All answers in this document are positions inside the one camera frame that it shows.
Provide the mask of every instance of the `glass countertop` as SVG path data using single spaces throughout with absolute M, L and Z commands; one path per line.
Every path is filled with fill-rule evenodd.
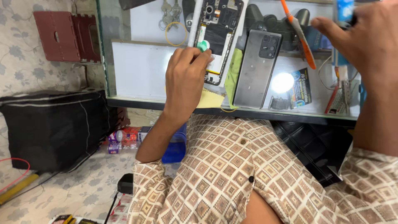
M 167 0 L 174 5 L 174 0 Z M 105 73 L 105 88 L 108 99 L 164 103 L 165 71 L 174 46 L 167 43 L 160 20 L 163 0 L 155 0 L 133 9 L 123 10 L 119 0 L 96 0 L 97 20 L 101 40 L 102 63 Z M 184 24 L 192 12 L 193 0 L 178 0 L 183 8 L 180 22 Z M 248 4 L 258 6 L 263 16 L 275 15 L 278 20 L 285 17 L 278 0 L 250 0 Z M 333 1 L 295 0 L 288 1 L 290 12 L 295 15 L 300 9 L 308 9 L 310 20 L 316 16 L 332 18 Z M 236 48 L 244 49 L 246 32 L 243 31 Z M 185 29 L 179 25 L 168 32 L 168 39 L 187 45 Z M 350 112 L 345 111 L 341 90 L 335 88 L 337 78 L 328 60 L 330 45 L 321 39 L 321 47 L 313 51 L 317 69 L 311 69 L 303 60 L 297 47 L 282 45 L 271 77 L 271 82 L 262 109 L 238 108 L 276 114 L 302 115 L 322 118 L 356 120 L 359 115 L 359 84 L 357 75 L 351 82 L 352 103 Z M 349 71 L 351 79 L 355 71 Z M 329 90 L 322 84 L 335 90 Z M 217 94 L 225 94 L 225 88 L 205 84 L 205 88 Z M 222 107 L 229 109 L 228 97 Z

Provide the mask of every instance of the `red plastic stool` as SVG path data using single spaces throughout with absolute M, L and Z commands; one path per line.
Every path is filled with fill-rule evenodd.
M 33 12 L 33 15 L 48 61 L 101 63 L 99 46 L 94 49 L 93 44 L 98 34 L 90 29 L 97 26 L 95 16 L 70 12 Z

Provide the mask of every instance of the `green cloth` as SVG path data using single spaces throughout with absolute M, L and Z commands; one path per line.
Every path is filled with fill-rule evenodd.
M 232 105 L 232 102 L 234 101 L 235 88 L 236 88 L 236 83 L 238 81 L 242 58 L 243 58 L 242 51 L 235 48 L 234 54 L 232 55 L 231 64 L 229 65 L 229 70 L 226 75 L 224 83 L 226 94 L 228 96 L 229 106 L 231 107 L 231 109 L 238 108 L 237 106 Z

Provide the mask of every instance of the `camera lens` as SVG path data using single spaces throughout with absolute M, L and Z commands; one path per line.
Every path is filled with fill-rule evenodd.
M 207 13 L 211 13 L 213 11 L 213 8 L 211 6 L 208 6 L 206 8 Z

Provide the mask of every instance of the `hand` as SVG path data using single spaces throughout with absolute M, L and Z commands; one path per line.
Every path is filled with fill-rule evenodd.
M 184 124 L 199 104 L 211 60 L 211 50 L 201 53 L 195 47 L 178 48 L 171 56 L 166 71 L 167 98 L 163 114 L 177 125 Z
M 327 18 L 311 24 L 359 71 L 369 98 L 391 100 L 398 89 L 398 0 L 365 4 L 357 24 L 343 31 Z

